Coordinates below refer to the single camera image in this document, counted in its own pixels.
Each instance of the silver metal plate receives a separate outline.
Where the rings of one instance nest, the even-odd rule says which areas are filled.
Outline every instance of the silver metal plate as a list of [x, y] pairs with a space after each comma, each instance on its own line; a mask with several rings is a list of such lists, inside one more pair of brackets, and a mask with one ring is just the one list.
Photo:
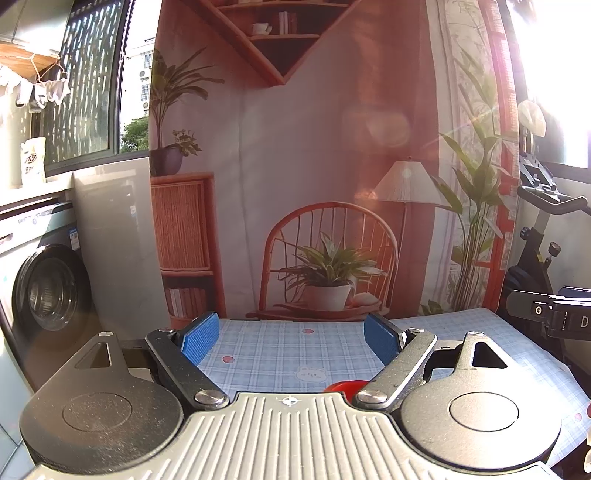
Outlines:
[[[45, 466], [25, 480], [75, 480]], [[92, 478], [105, 480], [462, 480], [430, 462], [396, 433], [389, 418], [360, 411], [338, 393], [240, 393], [215, 412], [191, 415], [178, 436], [142, 465]], [[493, 476], [478, 475], [479, 479]], [[542, 463], [503, 475], [558, 479]]]

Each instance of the window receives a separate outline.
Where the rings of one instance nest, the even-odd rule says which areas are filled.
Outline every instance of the window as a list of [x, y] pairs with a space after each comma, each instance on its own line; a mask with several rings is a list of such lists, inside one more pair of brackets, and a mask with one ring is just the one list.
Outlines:
[[[535, 154], [549, 163], [553, 174], [580, 179], [591, 173], [591, 67], [580, 50], [591, 44], [586, 24], [591, 2], [533, 0], [535, 13], [524, 10], [526, 2], [507, 3], [527, 94], [540, 105], [547, 122], [546, 136], [535, 138]], [[568, 174], [565, 167], [576, 168]]]
[[150, 72], [140, 72], [151, 67], [162, 0], [138, 2], [73, 1], [60, 53], [72, 92], [31, 121], [47, 139], [48, 175], [147, 156]]
[[150, 98], [150, 86], [149, 85], [142, 85], [141, 102], [147, 102], [148, 98]]
[[147, 51], [146, 53], [144, 53], [144, 68], [145, 69], [152, 68], [152, 53], [154, 53], [153, 50], [150, 50], [150, 51]]
[[138, 0], [138, 8], [133, 9], [129, 18], [118, 125], [122, 153], [148, 149], [149, 69], [154, 58], [161, 4], [162, 0], [141, 0], [141, 3]]
[[40, 135], [47, 139], [47, 167], [109, 151], [109, 113], [117, 73], [114, 46], [123, 9], [123, 0], [74, 3], [61, 49], [61, 64], [69, 74], [72, 93], [61, 105], [48, 103], [40, 118]]

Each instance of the lamp shade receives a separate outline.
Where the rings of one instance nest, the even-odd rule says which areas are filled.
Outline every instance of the lamp shade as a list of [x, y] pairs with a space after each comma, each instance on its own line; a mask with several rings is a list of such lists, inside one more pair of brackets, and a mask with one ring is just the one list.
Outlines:
[[418, 161], [395, 162], [374, 188], [371, 198], [389, 202], [448, 205], [423, 164]]

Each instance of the laundry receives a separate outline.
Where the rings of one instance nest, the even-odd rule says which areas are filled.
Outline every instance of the laundry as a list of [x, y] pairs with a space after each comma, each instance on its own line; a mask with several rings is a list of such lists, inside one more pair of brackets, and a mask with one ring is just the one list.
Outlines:
[[33, 94], [33, 84], [27, 79], [21, 78], [19, 88], [20, 90], [15, 101], [15, 106], [17, 108], [22, 108], [31, 100], [31, 95]]
[[45, 83], [36, 83], [29, 101], [29, 112], [40, 113], [47, 105], [47, 89]]
[[61, 105], [66, 95], [69, 95], [72, 90], [69, 77], [65, 72], [64, 77], [59, 73], [56, 80], [31, 83], [0, 63], [0, 97], [11, 95], [15, 91], [18, 91], [15, 101], [17, 108], [28, 105], [31, 113], [39, 113], [46, 107], [47, 102]]
[[21, 76], [14, 73], [8, 67], [0, 64], [0, 97], [10, 95], [21, 83]]
[[61, 105], [64, 97], [71, 92], [67, 74], [65, 78], [58, 77], [57, 80], [48, 80], [44, 83], [47, 89], [47, 100], [54, 102], [56, 105]]

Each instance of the blue gripper pad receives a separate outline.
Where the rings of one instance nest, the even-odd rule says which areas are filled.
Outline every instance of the blue gripper pad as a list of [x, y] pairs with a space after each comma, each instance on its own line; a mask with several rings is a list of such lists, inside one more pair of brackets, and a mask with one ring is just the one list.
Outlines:
[[215, 345], [220, 335], [220, 319], [215, 312], [206, 312], [178, 333], [178, 345], [184, 356], [197, 366]]
[[381, 315], [370, 313], [363, 323], [365, 343], [384, 365], [388, 365], [400, 353], [401, 347], [395, 327]]

